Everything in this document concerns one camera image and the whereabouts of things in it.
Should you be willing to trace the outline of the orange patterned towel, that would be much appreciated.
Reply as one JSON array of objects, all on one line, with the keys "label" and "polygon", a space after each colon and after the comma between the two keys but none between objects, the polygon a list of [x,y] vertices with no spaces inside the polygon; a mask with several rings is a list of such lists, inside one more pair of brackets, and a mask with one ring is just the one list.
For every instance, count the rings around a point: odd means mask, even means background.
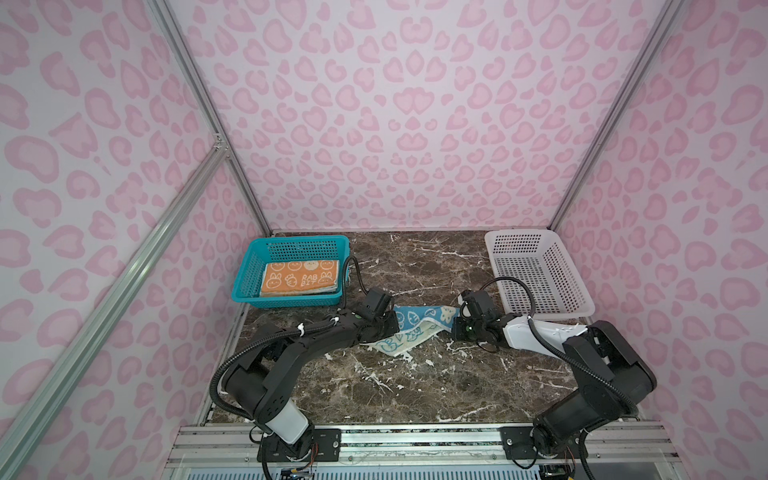
[{"label": "orange patterned towel", "polygon": [[338,287],[338,260],[272,262],[265,267],[262,297],[333,293]]}]

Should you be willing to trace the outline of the white plastic basket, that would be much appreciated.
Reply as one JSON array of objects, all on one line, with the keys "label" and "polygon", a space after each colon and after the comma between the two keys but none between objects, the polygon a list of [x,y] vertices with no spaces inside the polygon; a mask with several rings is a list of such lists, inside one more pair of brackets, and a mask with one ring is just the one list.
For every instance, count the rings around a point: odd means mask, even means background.
[{"label": "white plastic basket", "polygon": [[511,229],[485,234],[493,274],[514,277],[532,291],[534,318],[567,321],[588,318],[595,304],[560,237],[553,231]]}]

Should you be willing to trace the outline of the blue patterned towel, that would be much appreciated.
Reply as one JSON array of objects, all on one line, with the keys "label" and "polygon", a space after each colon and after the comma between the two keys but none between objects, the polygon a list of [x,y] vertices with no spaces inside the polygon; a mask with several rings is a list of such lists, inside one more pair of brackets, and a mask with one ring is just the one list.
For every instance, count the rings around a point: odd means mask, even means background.
[{"label": "blue patterned towel", "polygon": [[396,357],[426,342],[441,331],[451,332],[459,309],[451,306],[395,306],[399,331],[370,343],[374,350]]}]

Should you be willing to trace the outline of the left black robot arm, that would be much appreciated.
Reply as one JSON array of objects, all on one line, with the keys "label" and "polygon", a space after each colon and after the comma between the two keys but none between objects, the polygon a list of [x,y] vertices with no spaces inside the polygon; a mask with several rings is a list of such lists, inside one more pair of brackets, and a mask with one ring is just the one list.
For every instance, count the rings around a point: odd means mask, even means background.
[{"label": "left black robot arm", "polygon": [[220,409],[253,421],[304,452],[311,443],[312,423],[291,398],[303,367],[332,351],[375,343],[398,332],[392,310],[372,316],[344,309],[294,328],[266,325],[251,344],[218,367],[209,396]]}]

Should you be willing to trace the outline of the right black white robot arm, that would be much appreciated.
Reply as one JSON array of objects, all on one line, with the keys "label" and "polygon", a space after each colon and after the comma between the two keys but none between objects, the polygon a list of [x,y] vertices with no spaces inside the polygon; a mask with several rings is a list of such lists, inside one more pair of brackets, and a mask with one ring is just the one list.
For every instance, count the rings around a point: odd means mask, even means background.
[{"label": "right black white robot arm", "polygon": [[455,340],[530,350],[565,362],[577,388],[537,415],[530,433],[532,452],[551,457],[584,432],[620,418],[635,417],[638,405],[657,387],[650,367],[614,325],[562,325],[529,316],[487,322],[461,316]]}]

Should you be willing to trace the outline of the teal plastic basket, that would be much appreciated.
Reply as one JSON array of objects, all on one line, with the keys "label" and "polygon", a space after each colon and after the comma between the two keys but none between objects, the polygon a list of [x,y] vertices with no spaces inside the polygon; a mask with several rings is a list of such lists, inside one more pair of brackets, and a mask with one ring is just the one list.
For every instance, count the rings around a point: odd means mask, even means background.
[{"label": "teal plastic basket", "polygon": [[337,271],[350,255],[344,235],[259,238],[249,245],[235,278],[231,298],[260,309],[337,305],[344,293],[340,283],[328,293],[265,297],[261,287],[267,265],[291,261],[336,260]]}]

